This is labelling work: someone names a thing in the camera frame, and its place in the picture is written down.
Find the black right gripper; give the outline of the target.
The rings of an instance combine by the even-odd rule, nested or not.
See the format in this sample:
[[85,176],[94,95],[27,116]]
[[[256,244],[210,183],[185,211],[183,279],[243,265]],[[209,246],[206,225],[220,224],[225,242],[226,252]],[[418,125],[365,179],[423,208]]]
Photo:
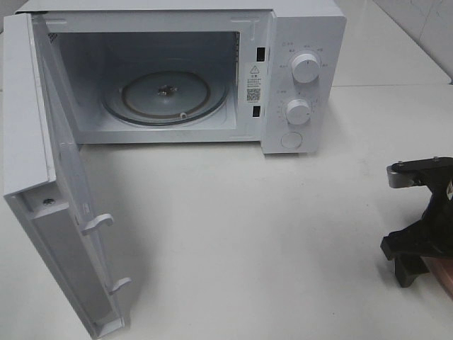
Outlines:
[[423,257],[452,258],[452,158],[399,161],[386,171],[391,188],[425,186],[431,192],[422,217],[381,242],[385,257],[394,259],[399,285],[407,288],[430,272]]

